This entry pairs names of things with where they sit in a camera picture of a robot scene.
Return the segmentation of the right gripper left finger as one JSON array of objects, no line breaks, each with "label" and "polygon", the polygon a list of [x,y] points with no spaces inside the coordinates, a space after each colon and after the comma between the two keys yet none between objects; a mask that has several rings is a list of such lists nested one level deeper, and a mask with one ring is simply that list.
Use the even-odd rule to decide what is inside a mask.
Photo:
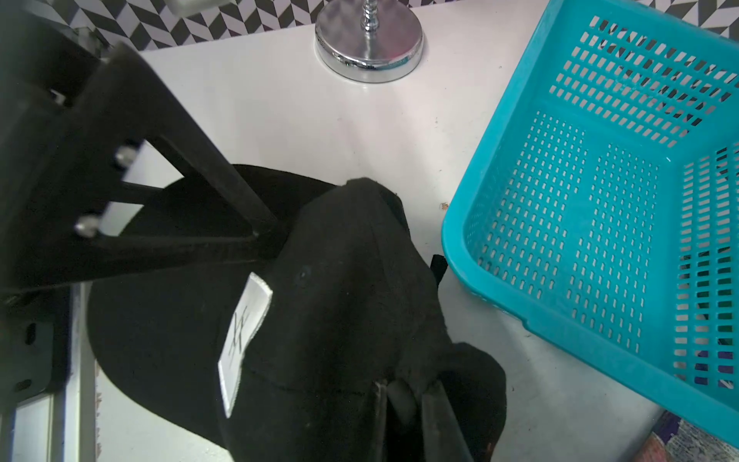
[{"label": "right gripper left finger", "polygon": [[373,429],[369,442],[368,461],[388,460],[388,435],[404,436],[416,425],[419,404],[403,379],[390,383],[375,383]]}]

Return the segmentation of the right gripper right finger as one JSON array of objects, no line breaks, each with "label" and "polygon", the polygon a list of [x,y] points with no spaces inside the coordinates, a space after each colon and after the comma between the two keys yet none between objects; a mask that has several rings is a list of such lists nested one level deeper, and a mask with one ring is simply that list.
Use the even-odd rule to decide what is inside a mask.
[{"label": "right gripper right finger", "polygon": [[421,397],[421,427],[427,462],[473,462],[441,381]]}]

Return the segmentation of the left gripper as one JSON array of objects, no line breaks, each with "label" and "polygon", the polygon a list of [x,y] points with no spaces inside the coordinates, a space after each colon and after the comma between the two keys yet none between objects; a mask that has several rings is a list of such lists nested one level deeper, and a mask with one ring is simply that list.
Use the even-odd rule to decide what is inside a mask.
[{"label": "left gripper", "polygon": [[[162,188],[123,175],[149,142],[194,193],[235,219],[231,232],[161,227],[109,237],[111,202],[150,210]],[[16,404],[64,381],[71,284],[197,264],[253,262],[289,234],[153,69],[131,48],[100,60],[42,20],[1,15],[1,400]]]}]

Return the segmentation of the black baseball cap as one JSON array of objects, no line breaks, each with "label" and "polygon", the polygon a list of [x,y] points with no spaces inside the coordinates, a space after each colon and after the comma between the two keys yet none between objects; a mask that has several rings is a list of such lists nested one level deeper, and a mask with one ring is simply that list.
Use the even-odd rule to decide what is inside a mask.
[{"label": "black baseball cap", "polygon": [[275,256],[99,280],[88,304],[105,375],[236,461],[368,461],[375,383],[403,379],[419,415],[387,461],[426,461],[421,397],[441,381],[473,461],[506,420],[506,377],[450,339],[442,260],[411,241],[398,196],[238,166],[291,232]]}]

